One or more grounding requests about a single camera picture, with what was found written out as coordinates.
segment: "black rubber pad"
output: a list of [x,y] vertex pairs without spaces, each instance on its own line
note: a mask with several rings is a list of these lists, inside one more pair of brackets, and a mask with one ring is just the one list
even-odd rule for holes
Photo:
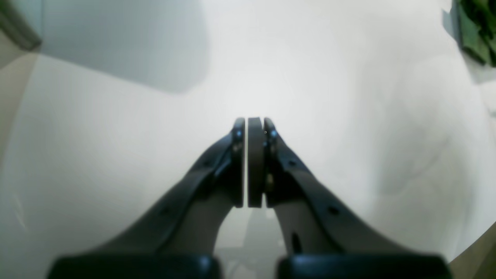
[[262,194],[265,186],[264,147],[260,118],[248,118],[248,207],[262,207]]

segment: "white wall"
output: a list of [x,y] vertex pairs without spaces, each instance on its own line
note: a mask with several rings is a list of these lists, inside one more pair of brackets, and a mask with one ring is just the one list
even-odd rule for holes
[[8,0],[38,36],[43,36],[43,0]]

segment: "bolt hole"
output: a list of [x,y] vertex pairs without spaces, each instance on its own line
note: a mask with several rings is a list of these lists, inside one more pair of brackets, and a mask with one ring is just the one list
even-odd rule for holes
[[168,208],[168,207],[164,207],[160,212],[159,212],[159,215],[160,216],[166,216],[169,214],[171,210]]
[[291,244],[293,245],[294,254],[301,254],[303,252],[302,243],[300,242],[300,237],[296,233],[293,233],[291,235]]
[[336,207],[329,207],[327,210],[329,210],[329,212],[334,216],[339,215],[339,209],[337,209]]

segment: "white surface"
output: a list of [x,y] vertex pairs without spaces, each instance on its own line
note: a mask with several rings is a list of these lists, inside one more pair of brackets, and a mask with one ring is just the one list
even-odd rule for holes
[[[271,117],[323,184],[405,246],[451,260],[496,220],[480,94],[496,82],[471,79],[445,1],[162,3],[47,0],[0,172],[1,278],[42,278],[125,229],[238,116]],[[161,16],[171,8],[194,20]],[[231,212],[216,253],[263,245],[224,260],[229,276],[272,275],[274,224]]]

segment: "white table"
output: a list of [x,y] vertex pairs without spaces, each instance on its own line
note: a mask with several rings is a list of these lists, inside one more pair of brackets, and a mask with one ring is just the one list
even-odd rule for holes
[[[449,2],[46,0],[0,170],[0,278],[124,230],[239,116],[271,117],[368,224],[450,261],[496,220],[496,81],[467,68]],[[283,245],[272,210],[245,208],[216,254],[265,278]]]

